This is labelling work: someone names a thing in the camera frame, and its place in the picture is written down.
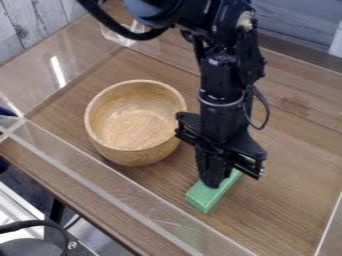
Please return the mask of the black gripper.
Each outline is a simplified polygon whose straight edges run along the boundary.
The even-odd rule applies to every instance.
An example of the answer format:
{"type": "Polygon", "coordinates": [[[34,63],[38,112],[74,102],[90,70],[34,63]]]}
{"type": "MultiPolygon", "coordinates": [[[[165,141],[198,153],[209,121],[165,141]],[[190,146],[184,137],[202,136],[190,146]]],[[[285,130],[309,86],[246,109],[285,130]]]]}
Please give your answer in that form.
{"type": "Polygon", "coordinates": [[[234,169],[254,179],[264,172],[268,152],[249,133],[253,99],[229,103],[201,101],[201,112],[176,114],[177,137],[194,146],[200,178],[206,186],[218,188],[234,169]]]}

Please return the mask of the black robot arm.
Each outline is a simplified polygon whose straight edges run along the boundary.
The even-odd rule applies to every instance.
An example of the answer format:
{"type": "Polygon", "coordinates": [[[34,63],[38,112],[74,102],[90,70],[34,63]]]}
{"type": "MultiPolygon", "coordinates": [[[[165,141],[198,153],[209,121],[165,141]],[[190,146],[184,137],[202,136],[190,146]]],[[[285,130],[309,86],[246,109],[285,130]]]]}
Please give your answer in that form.
{"type": "Polygon", "coordinates": [[[250,135],[256,82],[266,59],[250,0],[125,0],[134,18],[154,29],[174,25],[192,42],[201,70],[201,112],[180,112],[177,137],[196,148],[200,178],[217,188],[234,170],[258,179],[268,152],[250,135]]]}

